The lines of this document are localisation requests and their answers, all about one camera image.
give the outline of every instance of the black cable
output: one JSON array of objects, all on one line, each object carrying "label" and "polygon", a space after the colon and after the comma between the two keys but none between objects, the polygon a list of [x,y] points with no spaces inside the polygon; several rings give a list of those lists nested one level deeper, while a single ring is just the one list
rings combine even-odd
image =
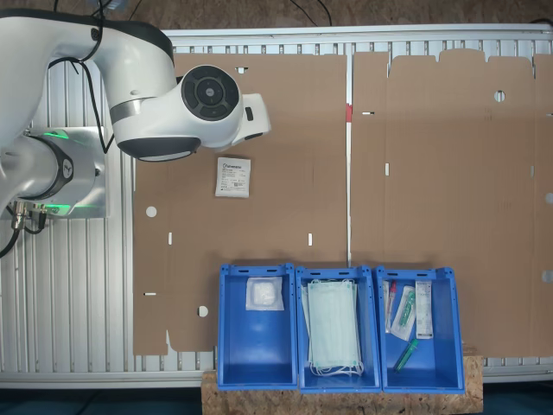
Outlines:
[{"label": "black cable", "polygon": [[13,234],[11,235],[10,242],[8,242],[8,245],[6,245],[6,247],[2,251],[0,251],[0,259],[5,257],[6,254],[14,247],[17,242],[17,238],[19,238],[19,233],[20,231],[18,229],[14,230]]},{"label": "black cable", "polygon": [[132,20],[132,17],[135,15],[135,13],[137,12],[138,10],[138,7],[140,6],[140,3],[142,2],[142,0],[138,0],[138,3],[137,3],[137,6],[135,7],[135,9],[132,11],[132,13],[130,13],[130,17],[129,17],[129,21]]},{"label": "black cable", "polygon": [[325,4],[321,0],[317,0],[317,2],[319,2],[322,8],[327,12],[328,22],[330,23],[330,26],[332,26],[332,17],[330,16],[330,12],[328,11],[327,6],[325,6]]},{"label": "black cable", "polygon": [[30,233],[31,235],[38,235],[40,232],[42,232],[42,229],[36,229],[34,231],[33,229],[29,229],[28,227],[25,227],[25,232]]},{"label": "black cable", "polygon": [[548,23],[550,26],[553,26],[553,20],[547,18],[532,20],[531,24],[533,23]]},{"label": "black cable", "polygon": [[54,65],[57,65],[58,63],[62,63],[62,62],[77,63],[77,64],[81,65],[83,70],[85,71],[86,80],[88,81],[88,89],[90,90],[90,99],[91,99],[91,102],[92,102],[92,110],[94,111],[94,117],[96,118],[96,126],[98,127],[98,135],[100,137],[100,143],[102,144],[102,151],[104,152],[104,154],[107,154],[107,151],[109,150],[111,142],[113,141],[113,138],[115,137],[115,135],[111,136],[110,142],[108,143],[108,145],[106,147],[105,143],[104,143],[104,135],[102,134],[102,125],[100,123],[100,116],[99,116],[99,113],[98,113],[98,107],[96,106],[96,98],[94,97],[94,86],[92,84],[92,76],[90,75],[90,71],[88,70],[88,67],[86,66],[85,62],[80,61],[77,58],[71,58],[71,57],[59,58],[59,59],[56,59],[55,61],[50,62],[50,64],[48,65],[48,69],[50,69]]},{"label": "black cable", "polygon": [[100,0],[100,7],[98,7],[96,9],[96,11],[94,11],[94,13],[92,13],[90,16],[94,17],[96,16],[99,12],[101,12],[102,14],[104,14],[104,9],[110,5],[110,3],[112,2],[113,0],[107,0],[107,2],[105,4],[102,4],[102,0]]},{"label": "black cable", "polygon": [[298,3],[296,3],[294,0],[290,0],[290,1],[291,1],[299,10],[301,10],[301,11],[303,12],[303,14],[304,14],[305,16],[307,16],[308,19],[309,19],[315,26],[319,26],[319,25],[318,25],[317,23],[315,23],[315,22],[313,21],[313,19],[308,15],[308,12],[305,11],[304,9],[302,9]]},{"label": "black cable", "polygon": [[77,59],[77,58],[72,58],[72,57],[59,58],[59,59],[56,59],[55,61],[50,62],[50,64],[48,65],[48,69],[50,69],[51,67],[53,67],[54,65],[57,65],[58,63],[71,62],[71,64],[73,65],[73,68],[75,69],[75,72],[77,72],[77,73],[79,73],[79,72],[77,71],[77,68],[75,67],[74,64],[78,63],[79,65],[82,66],[82,68],[83,68],[83,70],[85,71],[85,74],[86,74],[86,80],[88,82],[88,89],[90,90],[90,98],[91,98],[91,101],[92,101],[92,110],[94,111],[94,117],[96,118],[96,126],[98,127],[98,135],[100,137],[100,143],[102,144],[102,151],[104,152],[104,154],[107,154],[107,151],[110,149],[111,143],[113,142],[113,139],[115,138],[115,134],[111,134],[110,141],[108,142],[108,144],[106,146],[105,142],[104,142],[104,135],[102,134],[100,116],[99,116],[99,113],[98,113],[98,107],[96,106],[96,98],[94,97],[94,86],[92,84],[92,76],[90,75],[90,71],[88,70],[88,67],[85,64],[85,61],[89,60],[90,58],[92,58],[94,56],[94,54],[96,53],[96,51],[98,50],[98,48],[100,46],[100,43],[102,42],[102,34],[104,33],[104,19],[105,19],[104,7],[106,5],[108,5],[110,2],[111,2],[111,0],[108,0],[108,2],[106,4],[103,4],[102,0],[99,0],[99,9],[96,10],[93,13],[93,15],[95,15],[97,12],[99,12],[100,18],[96,19],[98,21],[99,33],[98,33],[98,39],[96,40],[96,45],[92,49],[91,53],[88,54],[85,58],[80,59],[80,60]]}]

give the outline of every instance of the brown cardboard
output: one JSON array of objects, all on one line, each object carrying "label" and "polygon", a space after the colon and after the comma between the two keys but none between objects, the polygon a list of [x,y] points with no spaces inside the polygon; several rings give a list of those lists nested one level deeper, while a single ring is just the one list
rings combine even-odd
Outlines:
[{"label": "brown cardboard", "polygon": [[[177,75],[202,64],[232,73],[243,93],[261,93],[272,131],[219,154],[200,149],[175,162],[137,163],[136,355],[166,354],[167,330],[176,351],[213,349],[224,263],[346,265],[346,57],[175,57]],[[220,156],[251,159],[248,199],[215,197]],[[197,315],[201,305],[207,317]]]},{"label": "brown cardboard", "polygon": [[553,269],[551,57],[536,80],[525,58],[469,49],[397,57],[389,78],[387,63],[354,60],[353,262],[451,266],[464,342],[484,356],[553,354],[553,286],[541,282]]}]

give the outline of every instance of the mask ear loop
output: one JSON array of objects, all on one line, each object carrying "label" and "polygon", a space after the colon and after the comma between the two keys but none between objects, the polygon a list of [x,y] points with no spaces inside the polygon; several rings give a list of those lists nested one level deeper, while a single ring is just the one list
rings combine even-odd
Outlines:
[{"label": "mask ear loop", "polygon": [[311,373],[315,376],[335,376],[337,374],[346,374],[348,376],[352,376],[352,374],[357,374],[358,376],[361,376],[363,372],[365,371],[365,365],[363,365],[363,362],[360,361],[359,365],[357,366],[344,366],[344,367],[337,367],[335,371],[332,372],[334,367],[326,368],[326,369],[319,369],[315,366],[313,366],[313,363],[309,364],[309,368],[311,369]]}]

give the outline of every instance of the green syringe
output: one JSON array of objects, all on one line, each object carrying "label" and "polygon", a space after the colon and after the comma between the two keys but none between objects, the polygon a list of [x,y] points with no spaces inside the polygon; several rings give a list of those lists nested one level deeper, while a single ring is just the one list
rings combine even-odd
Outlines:
[{"label": "green syringe", "polygon": [[407,301],[405,302],[404,306],[404,312],[402,313],[401,319],[399,320],[400,326],[404,326],[409,321],[411,310],[413,310],[413,303],[415,303],[415,293],[411,291],[407,296]]},{"label": "green syringe", "polygon": [[404,353],[401,355],[401,357],[396,363],[396,366],[394,367],[394,370],[396,372],[399,372],[401,369],[404,368],[405,363],[407,363],[412,353],[415,351],[416,346],[418,346],[418,340],[417,339],[411,340],[411,343],[409,343],[409,346],[405,349]]}]

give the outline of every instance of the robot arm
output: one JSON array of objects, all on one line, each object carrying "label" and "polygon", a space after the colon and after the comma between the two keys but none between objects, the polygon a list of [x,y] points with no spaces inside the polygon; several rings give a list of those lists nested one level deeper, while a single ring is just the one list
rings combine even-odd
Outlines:
[{"label": "robot arm", "polygon": [[[10,39],[0,43],[1,210],[14,199],[67,203],[59,191],[77,173],[80,193],[94,181],[93,163],[85,152],[60,153],[55,143],[23,134],[40,103],[53,58],[82,60],[92,53],[90,60],[104,81],[116,143],[140,160],[174,160],[200,146],[223,150],[269,132],[261,96],[243,95],[228,73],[197,67],[177,85],[173,47],[160,30],[140,22],[103,21],[101,26],[88,16],[0,11],[0,38]],[[74,192],[68,193],[74,198]]]}]

